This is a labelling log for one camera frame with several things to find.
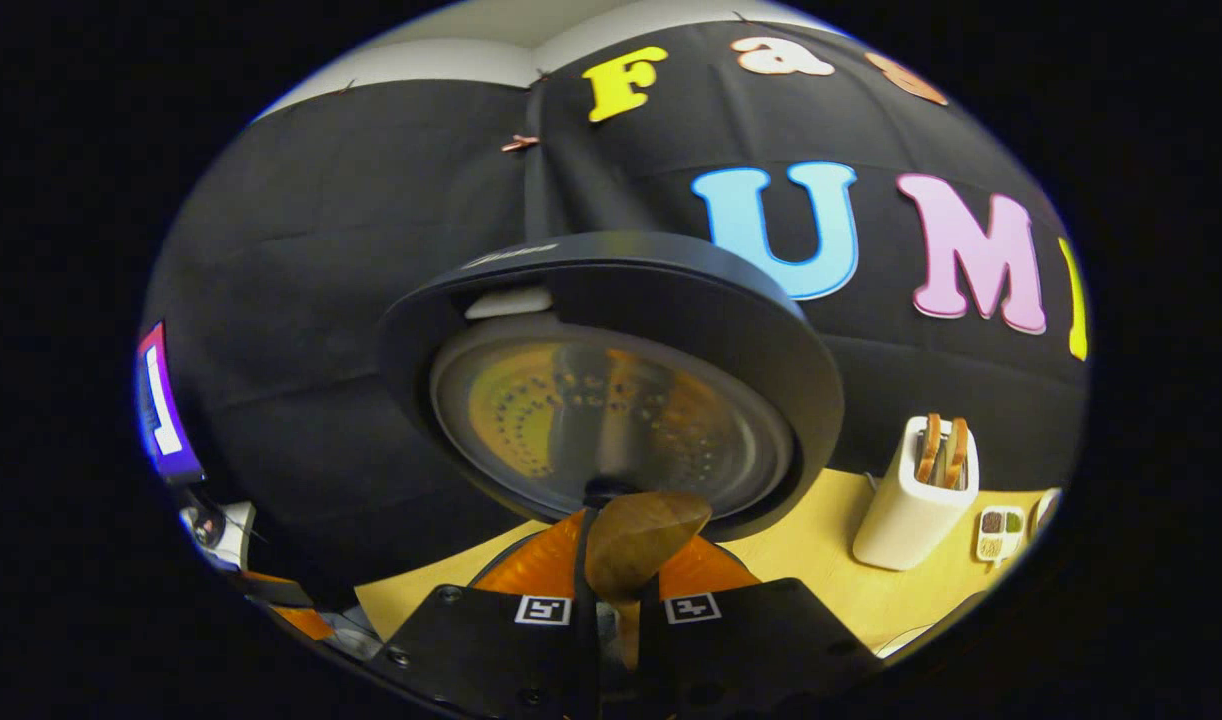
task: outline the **wooden table surface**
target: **wooden table surface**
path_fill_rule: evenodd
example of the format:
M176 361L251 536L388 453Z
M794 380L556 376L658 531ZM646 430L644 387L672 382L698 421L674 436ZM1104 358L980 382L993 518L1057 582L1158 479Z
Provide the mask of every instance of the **wooden table surface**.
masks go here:
M945 542L916 568L873 568L854 560L851 553L873 500L868 478L824 469L797 507L778 523L721 544L759 579L802 579L860 642L876 652L897 634L936 623L969 594L998 582L1017 557L997 570L975 560L978 516L989 505L1014 505L1024 510L1028 524L1041 496L1042 491L981 491ZM510 544L546 527L527 521L479 546L409 573L358 586L354 592L374 628L389 638L434 587L468 583ZM1028 543L1024 533L1017 556Z

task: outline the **white wall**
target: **white wall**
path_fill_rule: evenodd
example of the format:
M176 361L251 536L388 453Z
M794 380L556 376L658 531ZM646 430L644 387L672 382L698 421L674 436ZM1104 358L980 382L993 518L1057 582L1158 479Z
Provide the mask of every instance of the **white wall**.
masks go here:
M346 54L335 64L318 70L264 110L259 117L263 119L264 115L308 100L310 97L342 90L349 83L352 87L359 87L401 79L473 79L497 86L528 87L538 78L536 68L560 68L601 46L662 28L715 22L715 20L736 20L734 13L761 22L838 32L810 15L763 0L726 0L721 4L715 4L712 0L642 0L610 10L602 9L616 5L615 0L585 0L584 4L578 4L580 9L598 13L555 32L536 46L518 45L518 42L535 40L534 35L528 35L534 28L521 28L518 23L497 27L495 31L497 40L480 37L488 33L488 29L484 29L489 27L488 20L497 13L510 9L517 13L541 13L543 6L552 6L558 1L546 0L544 4L538 4L535 0L470 0L429 15L428 20L417 20L404 28L382 33L359 46L359 50ZM475 9L481 9L481 13L475 13ZM550 15L544 15L544 18L550 23L554 22ZM422 27L422 22L428 22L429 26ZM401 37L423 35L429 32L429 27L448 35L396 42ZM462 31L466 35L478 37L450 34Z

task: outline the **yellow table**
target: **yellow table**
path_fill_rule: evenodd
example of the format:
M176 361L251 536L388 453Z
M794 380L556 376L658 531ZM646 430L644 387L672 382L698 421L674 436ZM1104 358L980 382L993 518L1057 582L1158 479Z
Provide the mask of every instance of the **yellow table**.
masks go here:
M851 544L873 500L868 478L822 471L807 495L778 523L738 542L721 543L759 579L799 578L860 642L876 652L897 634L936 623L971 593L998 582L1001 568L975 560L978 516L987 505L1014 505L1026 523L1042 491L981 491L945 542L913 570L873 568L852 557ZM499 553L546 528L527 521L459 555L354 588L381 637L392 634L428 593L442 583L466 584ZM1028 546L1028 533L1022 543Z

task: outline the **purple sign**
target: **purple sign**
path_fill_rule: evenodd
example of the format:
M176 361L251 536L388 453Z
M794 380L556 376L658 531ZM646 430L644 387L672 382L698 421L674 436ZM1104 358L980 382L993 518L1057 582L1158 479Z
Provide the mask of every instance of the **purple sign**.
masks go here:
M164 480L200 479L203 468L185 435L171 392L163 323L154 325L136 351L136 396L141 406L141 440L158 474Z

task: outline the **blue letter u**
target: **blue letter u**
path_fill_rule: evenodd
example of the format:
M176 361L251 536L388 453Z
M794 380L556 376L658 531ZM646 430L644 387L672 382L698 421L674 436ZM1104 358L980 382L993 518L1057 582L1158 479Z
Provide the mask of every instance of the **blue letter u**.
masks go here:
M788 175L807 187L816 218L816 254L800 263L785 263L771 252L761 198L771 176L763 170L714 170L694 178L692 192L708 205L712 244L758 265L793 299L815 299L838 291L855 274L859 247L847 193L855 170L840 163L798 163L789 165Z

